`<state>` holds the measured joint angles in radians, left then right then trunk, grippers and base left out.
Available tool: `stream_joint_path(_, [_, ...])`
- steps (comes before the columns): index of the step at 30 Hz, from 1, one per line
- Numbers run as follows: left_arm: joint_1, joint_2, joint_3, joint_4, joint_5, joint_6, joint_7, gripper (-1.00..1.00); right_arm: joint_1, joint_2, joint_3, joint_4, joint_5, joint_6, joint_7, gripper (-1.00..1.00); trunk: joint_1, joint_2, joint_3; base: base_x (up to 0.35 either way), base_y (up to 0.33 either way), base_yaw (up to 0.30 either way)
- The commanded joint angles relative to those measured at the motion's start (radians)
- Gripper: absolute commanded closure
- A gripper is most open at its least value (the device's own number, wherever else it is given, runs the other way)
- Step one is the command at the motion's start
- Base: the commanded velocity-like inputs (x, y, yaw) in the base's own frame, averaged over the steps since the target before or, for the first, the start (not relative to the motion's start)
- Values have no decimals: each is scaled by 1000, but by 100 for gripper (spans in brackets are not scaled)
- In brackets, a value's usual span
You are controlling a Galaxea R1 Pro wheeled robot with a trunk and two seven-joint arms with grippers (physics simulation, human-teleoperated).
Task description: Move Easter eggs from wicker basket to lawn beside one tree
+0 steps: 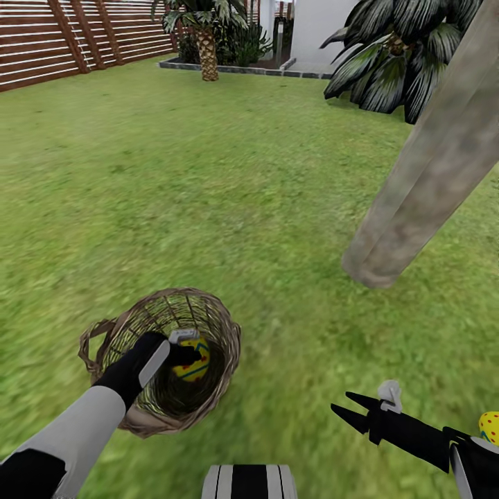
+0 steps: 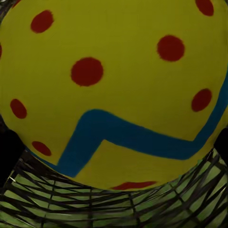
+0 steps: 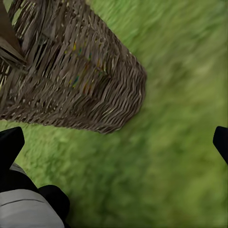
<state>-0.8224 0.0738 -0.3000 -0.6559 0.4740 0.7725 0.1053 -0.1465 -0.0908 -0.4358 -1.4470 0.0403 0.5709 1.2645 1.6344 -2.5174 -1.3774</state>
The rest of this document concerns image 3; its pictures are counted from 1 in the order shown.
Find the wicker basket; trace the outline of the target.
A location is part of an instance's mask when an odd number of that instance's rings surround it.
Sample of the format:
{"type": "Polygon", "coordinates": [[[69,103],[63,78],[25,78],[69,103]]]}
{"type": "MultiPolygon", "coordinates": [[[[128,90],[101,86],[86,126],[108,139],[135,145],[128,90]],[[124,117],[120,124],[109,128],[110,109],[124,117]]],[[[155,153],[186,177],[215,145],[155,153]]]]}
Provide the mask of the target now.
{"type": "Polygon", "coordinates": [[[22,3],[13,0],[7,11],[0,0],[0,120],[100,134],[121,129],[143,102],[143,65],[86,0],[22,3]]]}

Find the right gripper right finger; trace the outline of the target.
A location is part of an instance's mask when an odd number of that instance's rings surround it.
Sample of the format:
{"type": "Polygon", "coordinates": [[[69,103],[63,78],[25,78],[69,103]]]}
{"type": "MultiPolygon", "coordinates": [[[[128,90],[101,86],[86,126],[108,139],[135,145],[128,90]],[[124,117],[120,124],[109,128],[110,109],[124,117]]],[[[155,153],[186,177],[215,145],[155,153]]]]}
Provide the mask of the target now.
{"type": "Polygon", "coordinates": [[[228,164],[228,128],[217,126],[213,144],[228,164]]]}

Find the easter egg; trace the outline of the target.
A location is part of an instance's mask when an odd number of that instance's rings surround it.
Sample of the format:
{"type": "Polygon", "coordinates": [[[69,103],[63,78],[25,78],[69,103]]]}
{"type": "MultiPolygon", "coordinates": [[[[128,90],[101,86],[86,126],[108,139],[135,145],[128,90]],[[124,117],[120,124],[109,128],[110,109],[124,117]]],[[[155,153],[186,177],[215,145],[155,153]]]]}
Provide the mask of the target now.
{"type": "MultiPolygon", "coordinates": [[[[74,47],[73,47],[73,51],[75,50],[75,46],[76,46],[76,44],[75,44],[74,47]]],[[[102,64],[102,69],[104,68],[104,63],[105,63],[105,62],[103,62],[103,64],[102,64]]],[[[100,64],[100,59],[98,60],[97,67],[99,66],[99,64],[100,64]]],[[[77,79],[76,79],[75,82],[73,83],[73,86],[76,86],[76,83],[77,83],[78,78],[79,78],[79,76],[77,77],[77,79]]],[[[87,81],[87,83],[88,83],[88,81],[87,81]]],[[[86,85],[85,85],[83,91],[86,91],[87,83],[86,83],[86,85]]],[[[92,85],[93,85],[93,83],[92,83],[92,85]]],[[[89,87],[87,93],[90,93],[90,90],[91,90],[91,88],[92,88],[92,85],[89,87]]]]}

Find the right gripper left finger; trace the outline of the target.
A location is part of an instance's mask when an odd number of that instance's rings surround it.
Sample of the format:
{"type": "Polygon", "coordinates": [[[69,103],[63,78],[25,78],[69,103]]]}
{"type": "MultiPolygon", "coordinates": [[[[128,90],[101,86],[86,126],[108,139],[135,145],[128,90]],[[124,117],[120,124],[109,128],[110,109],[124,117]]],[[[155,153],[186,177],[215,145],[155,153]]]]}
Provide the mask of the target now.
{"type": "Polygon", "coordinates": [[[0,132],[0,183],[25,144],[20,126],[0,132]]]}

